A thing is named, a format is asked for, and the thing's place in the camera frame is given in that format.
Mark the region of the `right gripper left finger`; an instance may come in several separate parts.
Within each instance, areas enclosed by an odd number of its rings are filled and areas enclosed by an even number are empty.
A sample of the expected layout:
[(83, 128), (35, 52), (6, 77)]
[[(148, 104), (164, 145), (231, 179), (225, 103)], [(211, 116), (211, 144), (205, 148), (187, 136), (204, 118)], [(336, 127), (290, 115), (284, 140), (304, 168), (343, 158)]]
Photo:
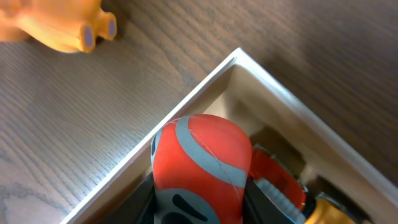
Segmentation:
[(102, 224), (154, 224), (155, 190), (150, 173), (128, 197), (102, 221)]

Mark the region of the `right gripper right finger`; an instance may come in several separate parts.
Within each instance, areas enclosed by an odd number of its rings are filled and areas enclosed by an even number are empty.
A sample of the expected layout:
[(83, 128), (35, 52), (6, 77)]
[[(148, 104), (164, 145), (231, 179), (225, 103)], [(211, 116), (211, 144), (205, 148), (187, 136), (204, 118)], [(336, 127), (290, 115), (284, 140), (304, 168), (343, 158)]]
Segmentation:
[(247, 179), (243, 198), (244, 224), (294, 224), (260, 190)]

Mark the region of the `red toy fire truck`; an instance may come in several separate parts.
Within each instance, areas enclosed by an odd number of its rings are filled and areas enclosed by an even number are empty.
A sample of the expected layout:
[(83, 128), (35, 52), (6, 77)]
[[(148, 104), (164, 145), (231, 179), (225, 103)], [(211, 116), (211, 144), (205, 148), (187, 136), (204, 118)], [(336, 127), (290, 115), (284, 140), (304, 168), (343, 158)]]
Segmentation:
[(294, 223), (306, 221), (302, 209), (306, 194), (303, 187), (280, 164), (274, 154), (256, 144), (253, 147), (249, 175), (265, 196)]

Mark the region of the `yellow grey toy truck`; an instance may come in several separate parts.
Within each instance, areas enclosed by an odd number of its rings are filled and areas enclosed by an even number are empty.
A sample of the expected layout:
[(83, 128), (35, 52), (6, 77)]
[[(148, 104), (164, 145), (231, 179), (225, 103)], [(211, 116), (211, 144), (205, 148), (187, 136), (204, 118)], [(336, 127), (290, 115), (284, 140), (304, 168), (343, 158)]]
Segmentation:
[(324, 192), (320, 192), (315, 197), (307, 195), (302, 213), (305, 217), (304, 224), (361, 223), (342, 203), (339, 203)]

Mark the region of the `orange toy dinosaur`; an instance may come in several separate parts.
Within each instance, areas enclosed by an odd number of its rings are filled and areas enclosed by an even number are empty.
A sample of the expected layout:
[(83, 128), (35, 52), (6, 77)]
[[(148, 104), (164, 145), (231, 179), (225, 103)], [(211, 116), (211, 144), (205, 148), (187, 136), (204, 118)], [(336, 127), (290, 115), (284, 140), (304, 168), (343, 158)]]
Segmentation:
[(113, 40), (116, 17), (101, 0), (2, 0), (1, 42), (33, 37), (59, 52), (91, 52), (96, 38)]

